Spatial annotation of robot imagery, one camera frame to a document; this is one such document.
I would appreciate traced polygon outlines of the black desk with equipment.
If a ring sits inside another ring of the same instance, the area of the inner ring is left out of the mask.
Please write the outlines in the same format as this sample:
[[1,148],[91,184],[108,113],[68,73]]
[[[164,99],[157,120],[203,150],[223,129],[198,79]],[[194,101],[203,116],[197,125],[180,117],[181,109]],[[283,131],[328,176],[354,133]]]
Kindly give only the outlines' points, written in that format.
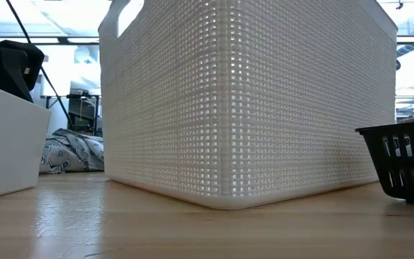
[[101,95],[96,94],[68,94],[60,96],[41,95],[45,100],[45,107],[52,108],[58,99],[70,102],[68,114],[73,126],[70,130],[90,133],[93,136],[102,136]]

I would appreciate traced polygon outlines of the small white plastic bin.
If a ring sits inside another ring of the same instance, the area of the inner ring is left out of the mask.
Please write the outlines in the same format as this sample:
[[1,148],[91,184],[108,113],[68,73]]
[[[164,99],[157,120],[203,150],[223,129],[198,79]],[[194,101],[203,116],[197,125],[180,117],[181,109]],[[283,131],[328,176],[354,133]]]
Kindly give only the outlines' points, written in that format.
[[37,185],[50,115],[0,90],[0,196]]

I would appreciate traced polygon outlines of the grey patterned cloth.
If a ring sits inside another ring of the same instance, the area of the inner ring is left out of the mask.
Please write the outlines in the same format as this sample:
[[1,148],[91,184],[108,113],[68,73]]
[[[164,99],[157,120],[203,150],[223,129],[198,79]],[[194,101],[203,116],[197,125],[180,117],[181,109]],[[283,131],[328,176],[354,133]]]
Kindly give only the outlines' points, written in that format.
[[40,174],[94,172],[104,170],[102,137],[58,129],[45,140]]

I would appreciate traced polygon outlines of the large white woven basket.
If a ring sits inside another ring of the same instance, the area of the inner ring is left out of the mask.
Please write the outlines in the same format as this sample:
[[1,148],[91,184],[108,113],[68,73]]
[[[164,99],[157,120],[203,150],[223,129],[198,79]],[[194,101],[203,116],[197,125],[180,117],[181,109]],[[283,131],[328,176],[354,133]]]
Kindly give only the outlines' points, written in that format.
[[104,172],[212,209],[377,181],[397,26],[377,0],[111,0]]

